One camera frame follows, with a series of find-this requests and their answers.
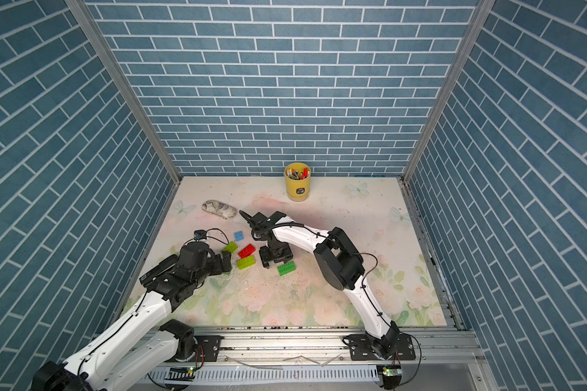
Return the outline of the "green long lego brick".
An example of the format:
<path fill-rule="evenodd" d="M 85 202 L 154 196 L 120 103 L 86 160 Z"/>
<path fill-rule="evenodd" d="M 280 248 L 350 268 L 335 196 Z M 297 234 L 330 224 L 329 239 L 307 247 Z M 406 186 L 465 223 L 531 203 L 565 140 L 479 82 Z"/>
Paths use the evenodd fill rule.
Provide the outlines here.
<path fill-rule="evenodd" d="M 295 271 L 296 269 L 297 269 L 297 267 L 294 262 L 287 262 L 287 263 L 284 263 L 284 264 L 280 265 L 279 267 L 277 267 L 277 271 L 280 276 L 288 275 L 289 273 Z"/>

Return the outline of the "red long lego brick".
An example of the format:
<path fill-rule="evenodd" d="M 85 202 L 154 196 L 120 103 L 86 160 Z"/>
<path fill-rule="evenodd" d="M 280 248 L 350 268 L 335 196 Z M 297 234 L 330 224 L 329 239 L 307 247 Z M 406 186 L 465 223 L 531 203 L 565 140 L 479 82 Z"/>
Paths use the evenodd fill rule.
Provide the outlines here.
<path fill-rule="evenodd" d="M 256 248 L 252 244 L 246 245 L 242 250 L 238 252 L 238 257 L 243 259 L 251 256 L 256 251 Z"/>

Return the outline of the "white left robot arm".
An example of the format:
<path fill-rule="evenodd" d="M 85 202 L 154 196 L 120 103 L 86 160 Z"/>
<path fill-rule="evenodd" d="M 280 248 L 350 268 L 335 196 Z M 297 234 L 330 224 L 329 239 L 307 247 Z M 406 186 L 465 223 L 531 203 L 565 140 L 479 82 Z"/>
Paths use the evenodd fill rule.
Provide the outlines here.
<path fill-rule="evenodd" d="M 33 390 L 127 390 L 160 364 L 206 360 L 206 348 L 193 327 L 170 314 L 214 275 L 232 269 L 228 251 L 191 241 L 140 277 L 145 294 L 96 339 L 62 363 L 45 363 Z"/>

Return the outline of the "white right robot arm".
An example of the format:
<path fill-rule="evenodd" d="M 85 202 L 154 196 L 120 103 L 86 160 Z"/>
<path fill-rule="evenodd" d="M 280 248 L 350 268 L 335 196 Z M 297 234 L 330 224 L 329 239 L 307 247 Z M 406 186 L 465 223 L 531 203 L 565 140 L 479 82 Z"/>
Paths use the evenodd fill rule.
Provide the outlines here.
<path fill-rule="evenodd" d="M 325 281 L 347 294 L 373 340 L 389 348 L 398 339 L 396 322 L 382 311 L 369 287 L 363 260 L 365 254 L 355 247 L 344 230 L 338 227 L 330 231 L 312 228 L 282 212 L 269 217 L 262 213 L 251 216 L 245 211 L 240 215 L 249 223 L 253 239 L 264 242 L 259 249 L 264 268 L 292 261 L 292 246 L 311 253 Z"/>

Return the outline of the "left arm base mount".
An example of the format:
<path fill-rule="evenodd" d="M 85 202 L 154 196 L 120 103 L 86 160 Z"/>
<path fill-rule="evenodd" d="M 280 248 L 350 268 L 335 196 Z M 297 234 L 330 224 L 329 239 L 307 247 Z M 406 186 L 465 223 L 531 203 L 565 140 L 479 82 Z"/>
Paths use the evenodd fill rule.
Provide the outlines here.
<path fill-rule="evenodd" d="M 177 340 L 177 347 L 169 362 L 216 362 L 223 340 L 222 336 L 195 334 L 195 329 L 176 319 L 164 323 L 159 331 L 169 332 Z"/>

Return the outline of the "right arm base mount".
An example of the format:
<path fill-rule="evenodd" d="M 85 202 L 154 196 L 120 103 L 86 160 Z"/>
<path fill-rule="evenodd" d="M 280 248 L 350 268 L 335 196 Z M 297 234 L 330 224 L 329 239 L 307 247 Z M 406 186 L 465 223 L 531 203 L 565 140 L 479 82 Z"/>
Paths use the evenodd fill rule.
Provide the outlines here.
<path fill-rule="evenodd" d="M 412 338 L 400 333 L 394 340 L 378 339 L 367 333 L 342 338 L 352 361 L 414 360 L 417 355 Z"/>

